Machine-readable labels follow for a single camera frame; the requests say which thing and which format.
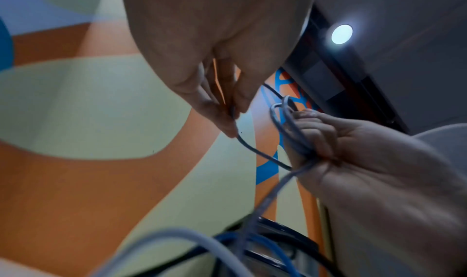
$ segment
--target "human hand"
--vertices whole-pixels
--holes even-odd
[[[324,205],[426,276],[466,265],[466,181],[434,149],[368,121],[294,117],[323,158],[299,180]],[[306,163],[285,146],[294,169]]]
[[[295,47],[312,1],[124,3],[131,34],[152,69],[193,109],[233,138],[237,128],[229,108],[236,107],[236,118],[248,110],[259,87]],[[238,82],[235,65],[241,70]]]

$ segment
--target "round light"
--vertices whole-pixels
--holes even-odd
[[[341,45],[350,39],[350,37],[352,36],[352,32],[353,30],[352,30],[352,27],[350,27],[350,25],[344,24],[344,25],[338,26],[332,32],[331,40],[333,43],[337,45]]]

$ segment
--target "colorful wall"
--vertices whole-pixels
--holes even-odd
[[[267,82],[312,107],[286,72]],[[238,127],[287,161],[268,117],[275,101],[261,89]],[[136,49],[122,0],[0,0],[2,268],[77,277],[151,230],[215,234],[284,174],[165,87]],[[265,216],[322,247],[316,201],[295,181]],[[151,247],[120,274],[188,247]],[[195,261],[171,273],[210,269]]]

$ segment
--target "white cable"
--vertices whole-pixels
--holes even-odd
[[[214,238],[201,234],[199,232],[186,228],[169,228],[161,231],[152,232],[143,238],[135,241],[122,251],[118,252],[106,264],[97,269],[91,277],[109,277],[124,261],[131,255],[140,251],[144,246],[150,243],[167,240],[170,238],[182,238],[195,242],[209,250],[213,255],[223,261],[237,276],[239,277],[254,277],[253,274],[245,267],[244,264],[228,250],[222,243]]]

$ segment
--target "blue circle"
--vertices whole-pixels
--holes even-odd
[[[13,66],[13,41],[5,24],[0,19],[0,71]]]

